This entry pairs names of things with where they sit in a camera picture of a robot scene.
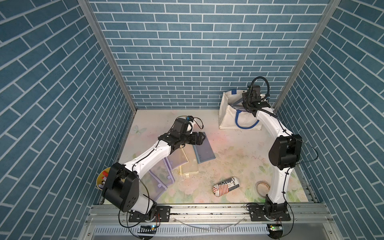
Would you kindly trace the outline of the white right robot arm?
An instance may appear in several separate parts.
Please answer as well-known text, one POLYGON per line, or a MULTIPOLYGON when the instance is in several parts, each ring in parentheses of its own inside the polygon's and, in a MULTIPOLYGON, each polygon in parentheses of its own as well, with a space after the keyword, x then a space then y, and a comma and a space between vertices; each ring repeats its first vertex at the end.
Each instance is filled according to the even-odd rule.
POLYGON ((302 138, 300 135, 293 134, 281 123, 266 101, 267 96, 261 96, 261 88, 258 85, 248 87, 248 90, 243 93, 243 107, 253 114, 275 138, 268 154, 274 169, 264 207, 265 214, 271 215, 287 211, 288 182, 293 168, 300 160, 302 138))

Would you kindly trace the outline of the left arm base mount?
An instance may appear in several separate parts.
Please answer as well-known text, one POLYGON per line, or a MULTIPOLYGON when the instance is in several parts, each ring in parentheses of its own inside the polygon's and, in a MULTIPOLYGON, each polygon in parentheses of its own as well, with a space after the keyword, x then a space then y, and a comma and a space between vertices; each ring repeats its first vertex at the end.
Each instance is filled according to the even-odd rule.
POLYGON ((138 211, 131 211, 128 221, 130 223, 141 223, 141 222, 169 222, 171 214, 170 206, 152 206, 147 214, 142 214, 138 211))

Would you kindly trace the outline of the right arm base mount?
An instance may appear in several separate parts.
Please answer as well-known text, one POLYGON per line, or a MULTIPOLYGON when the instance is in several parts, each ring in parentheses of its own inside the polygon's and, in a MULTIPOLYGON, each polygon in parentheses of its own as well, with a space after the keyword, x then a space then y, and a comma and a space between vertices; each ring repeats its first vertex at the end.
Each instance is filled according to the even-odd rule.
POLYGON ((277 204, 272 206, 269 204, 264 206, 248 204, 246 205, 246 210, 249 212, 252 222, 291 221, 287 204, 277 204))

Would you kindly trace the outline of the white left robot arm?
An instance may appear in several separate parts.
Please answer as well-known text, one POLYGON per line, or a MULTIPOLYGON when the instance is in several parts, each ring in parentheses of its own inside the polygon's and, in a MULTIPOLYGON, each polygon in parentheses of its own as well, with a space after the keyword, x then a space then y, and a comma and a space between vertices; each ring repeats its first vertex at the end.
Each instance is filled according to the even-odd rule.
POLYGON ((197 117, 180 116, 175 119, 168 132, 160 135, 151 148, 124 164, 115 163, 110 167, 102 197, 112 203, 121 212, 134 211, 148 219, 156 214, 157 203, 146 194, 140 193, 143 176, 158 162, 170 156, 174 151, 185 145, 202 145, 206 135, 195 132, 194 126, 203 129, 203 124, 197 123, 197 117))

